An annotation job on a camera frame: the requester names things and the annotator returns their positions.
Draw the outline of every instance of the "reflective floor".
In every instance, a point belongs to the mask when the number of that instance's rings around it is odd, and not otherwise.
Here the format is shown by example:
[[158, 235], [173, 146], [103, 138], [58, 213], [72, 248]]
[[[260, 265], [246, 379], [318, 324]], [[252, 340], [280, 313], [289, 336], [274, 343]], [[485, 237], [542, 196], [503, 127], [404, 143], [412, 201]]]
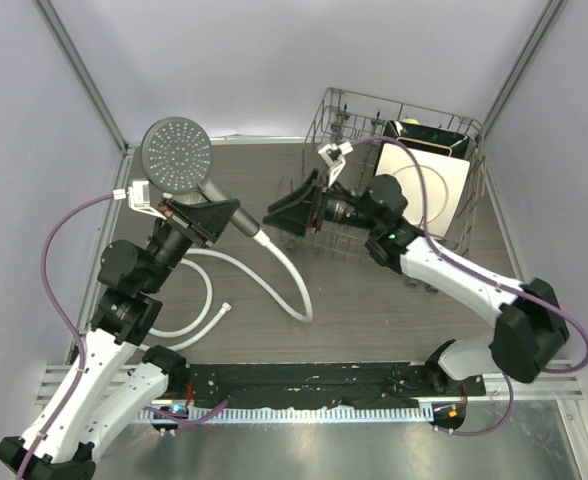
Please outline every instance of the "reflective floor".
[[[470, 405], [464, 429], [495, 423], [504, 408]], [[478, 438], [423, 423], [202, 426], [175, 438], [150, 429], [128, 427], [95, 480], [580, 478], [556, 402], [519, 402], [506, 425]]]

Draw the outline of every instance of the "wire basket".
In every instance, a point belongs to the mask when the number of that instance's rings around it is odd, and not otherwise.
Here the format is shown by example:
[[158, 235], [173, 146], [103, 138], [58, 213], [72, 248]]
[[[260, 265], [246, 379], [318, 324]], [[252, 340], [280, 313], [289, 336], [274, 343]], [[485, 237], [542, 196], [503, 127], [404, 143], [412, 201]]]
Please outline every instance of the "wire basket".
[[[444, 128], [470, 138], [465, 160], [470, 162], [463, 194], [447, 233], [437, 240], [446, 248], [469, 255], [474, 212], [484, 193], [485, 146], [482, 124], [469, 117], [419, 107], [363, 93], [328, 88], [307, 132], [300, 154], [286, 167], [277, 190], [282, 198], [298, 187], [314, 168], [326, 168], [317, 150], [327, 143], [342, 143], [383, 135], [389, 120], [414, 119], [422, 125]], [[380, 147], [360, 145], [346, 156], [347, 165], [339, 181], [348, 190], [363, 193], [374, 175]], [[311, 247], [317, 253], [334, 252], [347, 257], [367, 256], [365, 242], [368, 232], [353, 227], [323, 223], [323, 229], [309, 232], [304, 238], [281, 233], [282, 246], [288, 250]]]

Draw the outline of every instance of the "metal floor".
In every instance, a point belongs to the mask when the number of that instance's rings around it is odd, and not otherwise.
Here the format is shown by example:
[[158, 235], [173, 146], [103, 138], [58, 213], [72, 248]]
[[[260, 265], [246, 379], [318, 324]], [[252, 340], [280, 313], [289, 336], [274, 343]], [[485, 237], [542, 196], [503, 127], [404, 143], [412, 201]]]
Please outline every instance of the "metal floor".
[[[262, 218], [284, 168], [301, 144], [214, 147], [213, 178], [238, 197], [256, 218]], [[142, 177], [135, 156], [130, 177]], [[145, 244], [154, 219], [124, 204], [114, 238]], [[302, 302], [282, 265], [255, 242], [229, 227], [214, 246], [255, 269], [295, 307]], [[290, 255], [308, 283], [314, 321], [292, 320], [236, 267], [213, 258], [194, 260], [214, 284], [212, 313], [222, 302], [232, 311], [204, 339], [184, 351], [193, 363], [344, 362], [423, 360], [450, 338], [488, 332], [475, 314], [443, 294], [411, 288], [400, 276], [370, 259], [354, 260], [309, 250]], [[494, 271], [513, 275], [489, 196], [477, 210], [471, 258]], [[204, 286], [191, 269], [179, 266], [158, 298], [164, 302], [155, 327], [177, 330], [191, 322], [204, 301]], [[148, 338], [146, 343], [167, 344]]]
[[[505, 402], [470, 404], [465, 428], [495, 423]], [[479, 438], [423, 423], [205, 425], [175, 438], [130, 426], [95, 480], [570, 480], [580, 479], [556, 402], [519, 402]]]

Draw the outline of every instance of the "gray shower head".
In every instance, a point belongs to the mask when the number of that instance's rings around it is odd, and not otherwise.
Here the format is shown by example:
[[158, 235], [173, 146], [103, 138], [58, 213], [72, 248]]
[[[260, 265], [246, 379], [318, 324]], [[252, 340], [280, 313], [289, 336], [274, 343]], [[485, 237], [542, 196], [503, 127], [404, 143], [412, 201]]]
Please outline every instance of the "gray shower head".
[[212, 143], [196, 122], [168, 117], [152, 125], [141, 143], [143, 169], [163, 192], [193, 192], [207, 178], [212, 165]]

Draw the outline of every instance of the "white plate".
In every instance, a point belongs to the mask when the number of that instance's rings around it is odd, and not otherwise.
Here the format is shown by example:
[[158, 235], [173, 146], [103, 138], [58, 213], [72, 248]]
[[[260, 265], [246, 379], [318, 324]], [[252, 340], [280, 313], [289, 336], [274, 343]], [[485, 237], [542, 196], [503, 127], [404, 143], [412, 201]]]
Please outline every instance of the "white plate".
[[[427, 224], [430, 233], [444, 237], [452, 223], [461, 195], [463, 195], [470, 164], [458, 158], [421, 150], [410, 150], [421, 165], [421, 171], [427, 185]], [[423, 200], [421, 185], [412, 159], [402, 148], [389, 143], [385, 144], [375, 172], [375, 175], [383, 174], [396, 177], [408, 202], [403, 216], [412, 225], [421, 227]]]

